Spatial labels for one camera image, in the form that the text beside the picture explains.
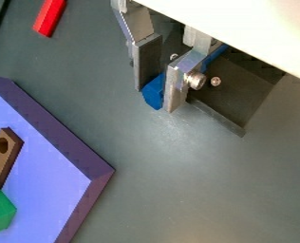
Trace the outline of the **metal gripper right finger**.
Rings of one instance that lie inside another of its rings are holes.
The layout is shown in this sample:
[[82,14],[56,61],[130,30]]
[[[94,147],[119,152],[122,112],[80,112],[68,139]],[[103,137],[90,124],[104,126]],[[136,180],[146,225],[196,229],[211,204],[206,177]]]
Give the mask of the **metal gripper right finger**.
[[199,72],[211,47],[211,36],[190,26],[184,27],[183,43],[190,51],[167,65],[163,90],[163,109],[171,113],[186,101],[187,90],[198,90],[206,81]]

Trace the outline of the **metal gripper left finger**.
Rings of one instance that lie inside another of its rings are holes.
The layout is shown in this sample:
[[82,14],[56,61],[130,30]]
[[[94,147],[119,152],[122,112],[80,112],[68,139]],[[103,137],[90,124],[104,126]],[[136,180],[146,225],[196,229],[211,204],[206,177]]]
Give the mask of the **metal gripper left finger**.
[[162,70],[162,36],[154,31],[148,8],[132,0],[111,0],[111,7],[127,41],[135,90],[140,91]]

